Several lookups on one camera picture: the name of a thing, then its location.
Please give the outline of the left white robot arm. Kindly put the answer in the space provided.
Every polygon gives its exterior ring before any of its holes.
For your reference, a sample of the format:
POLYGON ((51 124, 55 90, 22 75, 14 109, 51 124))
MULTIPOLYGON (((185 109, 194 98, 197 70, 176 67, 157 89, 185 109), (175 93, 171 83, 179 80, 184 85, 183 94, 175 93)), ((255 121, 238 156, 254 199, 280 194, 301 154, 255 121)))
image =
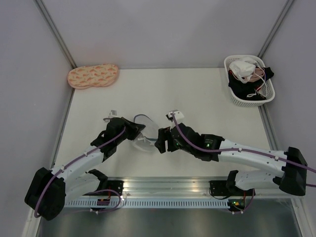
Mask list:
POLYGON ((107 176, 94 169, 110 156, 124 140, 135 140, 145 129, 123 117, 111 118, 89 147, 77 158, 52 169, 40 168, 34 174, 24 202, 34 217, 54 219, 70 201, 88 193, 107 192, 107 176))

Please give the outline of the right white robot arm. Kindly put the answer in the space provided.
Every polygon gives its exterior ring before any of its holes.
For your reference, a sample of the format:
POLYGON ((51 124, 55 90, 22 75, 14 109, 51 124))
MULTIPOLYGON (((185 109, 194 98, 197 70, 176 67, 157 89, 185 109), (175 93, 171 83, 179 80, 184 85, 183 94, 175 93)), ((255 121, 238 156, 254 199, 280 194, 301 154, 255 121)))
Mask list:
POLYGON ((251 172, 230 171, 225 188, 231 195, 269 186, 294 196, 306 194, 308 165, 300 150, 294 147, 286 151, 255 149, 221 136, 198 134, 183 123, 159 129, 155 147, 162 154, 182 150, 202 161, 232 162, 253 167, 251 172))

